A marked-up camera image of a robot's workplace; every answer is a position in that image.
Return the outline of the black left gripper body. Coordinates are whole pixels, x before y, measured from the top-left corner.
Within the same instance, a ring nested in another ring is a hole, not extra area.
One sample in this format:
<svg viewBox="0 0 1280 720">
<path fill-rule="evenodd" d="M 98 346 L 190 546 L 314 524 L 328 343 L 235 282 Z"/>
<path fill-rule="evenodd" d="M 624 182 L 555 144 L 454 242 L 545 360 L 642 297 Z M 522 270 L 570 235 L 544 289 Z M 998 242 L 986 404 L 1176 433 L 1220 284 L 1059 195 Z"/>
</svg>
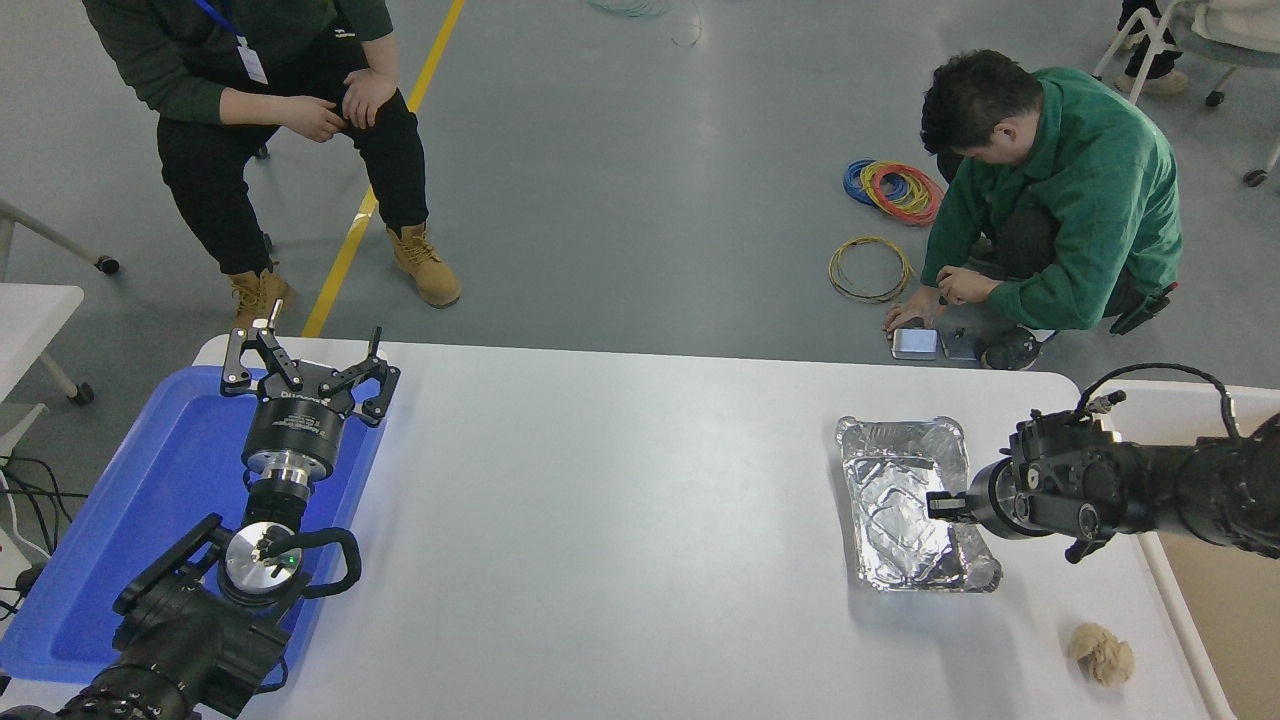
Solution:
<svg viewBox="0 0 1280 720">
<path fill-rule="evenodd" d="M 259 404 L 242 450 L 242 462 L 264 474 L 270 461 L 293 457 L 310 480 L 324 480 L 334 470 L 346 419 L 355 406 L 349 389 L 323 397 L 320 387 L 333 384 L 337 370 L 300 365 L 302 387 L 292 389 L 282 373 L 259 379 Z"/>
</svg>

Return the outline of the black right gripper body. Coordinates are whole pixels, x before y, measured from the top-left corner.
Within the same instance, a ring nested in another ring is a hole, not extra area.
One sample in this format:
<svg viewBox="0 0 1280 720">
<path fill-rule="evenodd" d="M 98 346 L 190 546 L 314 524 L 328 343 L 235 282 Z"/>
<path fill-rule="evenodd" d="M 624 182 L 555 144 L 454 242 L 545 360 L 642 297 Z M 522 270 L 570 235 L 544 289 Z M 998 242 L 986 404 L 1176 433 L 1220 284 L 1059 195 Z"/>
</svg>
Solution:
<svg viewBox="0 0 1280 720">
<path fill-rule="evenodd" d="M 1023 528 L 1012 516 L 1018 495 L 1011 460 L 1000 460 L 980 469 L 966 491 L 966 506 L 973 521 L 1005 539 L 1021 539 Z"/>
</svg>

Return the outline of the person's right hand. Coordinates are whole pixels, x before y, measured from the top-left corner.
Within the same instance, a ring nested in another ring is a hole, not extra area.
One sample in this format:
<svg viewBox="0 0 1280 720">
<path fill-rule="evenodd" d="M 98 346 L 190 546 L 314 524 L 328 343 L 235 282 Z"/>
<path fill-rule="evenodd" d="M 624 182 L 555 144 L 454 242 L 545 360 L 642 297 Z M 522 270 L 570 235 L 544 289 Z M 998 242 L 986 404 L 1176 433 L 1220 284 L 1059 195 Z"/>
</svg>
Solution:
<svg viewBox="0 0 1280 720">
<path fill-rule="evenodd" d="M 897 329 L 911 327 L 933 328 L 936 319 L 945 311 L 938 288 L 922 286 L 905 302 L 895 304 L 884 316 L 883 331 L 892 334 Z"/>
<path fill-rule="evenodd" d="M 283 97 L 279 123 L 303 138 L 325 143 L 347 128 L 346 120 L 335 113 L 335 106 L 320 97 Z"/>
</svg>

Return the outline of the person's left hand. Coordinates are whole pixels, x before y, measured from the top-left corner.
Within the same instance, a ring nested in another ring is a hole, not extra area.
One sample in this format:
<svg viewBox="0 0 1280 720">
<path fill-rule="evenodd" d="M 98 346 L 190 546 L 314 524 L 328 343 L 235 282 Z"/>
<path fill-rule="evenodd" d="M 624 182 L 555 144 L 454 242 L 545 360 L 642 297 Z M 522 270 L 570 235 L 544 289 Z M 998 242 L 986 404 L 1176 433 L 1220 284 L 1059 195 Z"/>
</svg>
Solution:
<svg viewBox="0 0 1280 720">
<path fill-rule="evenodd" d="M 937 275 L 940 296 L 947 304 L 984 304 L 1002 284 L 965 266 L 943 266 Z"/>
<path fill-rule="evenodd" d="M 371 129 L 378 113 L 398 91 L 397 78 L 383 70 L 365 68 L 348 73 L 339 117 L 357 129 Z"/>
</svg>

